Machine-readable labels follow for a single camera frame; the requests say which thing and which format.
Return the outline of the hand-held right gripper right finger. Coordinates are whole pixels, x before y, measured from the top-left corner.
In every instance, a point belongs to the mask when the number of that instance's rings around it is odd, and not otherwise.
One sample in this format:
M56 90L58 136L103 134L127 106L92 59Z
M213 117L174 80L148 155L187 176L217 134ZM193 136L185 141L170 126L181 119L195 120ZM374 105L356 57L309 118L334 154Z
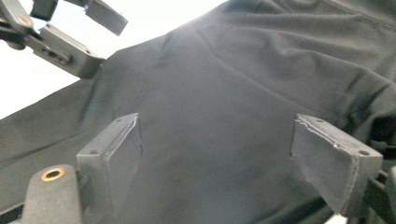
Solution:
M364 192L381 169L382 154L323 119L298 114L290 157L334 213L366 216Z

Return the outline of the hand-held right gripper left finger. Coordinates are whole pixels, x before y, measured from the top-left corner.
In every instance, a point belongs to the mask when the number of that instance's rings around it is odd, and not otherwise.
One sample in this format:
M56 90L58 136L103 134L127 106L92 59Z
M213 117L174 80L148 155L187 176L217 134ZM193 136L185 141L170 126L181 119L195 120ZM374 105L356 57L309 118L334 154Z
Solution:
M116 217L142 157L139 116L130 114L112 121L78 154L78 168L92 181L93 217Z

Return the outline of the black pants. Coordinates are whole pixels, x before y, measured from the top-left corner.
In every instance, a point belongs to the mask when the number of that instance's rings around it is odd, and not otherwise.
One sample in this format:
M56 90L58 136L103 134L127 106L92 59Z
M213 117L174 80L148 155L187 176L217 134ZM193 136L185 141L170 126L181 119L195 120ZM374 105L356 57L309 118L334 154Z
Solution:
M325 224L290 159L325 119L396 163L396 0L227 0L0 119L0 211L136 113L143 155L110 224Z

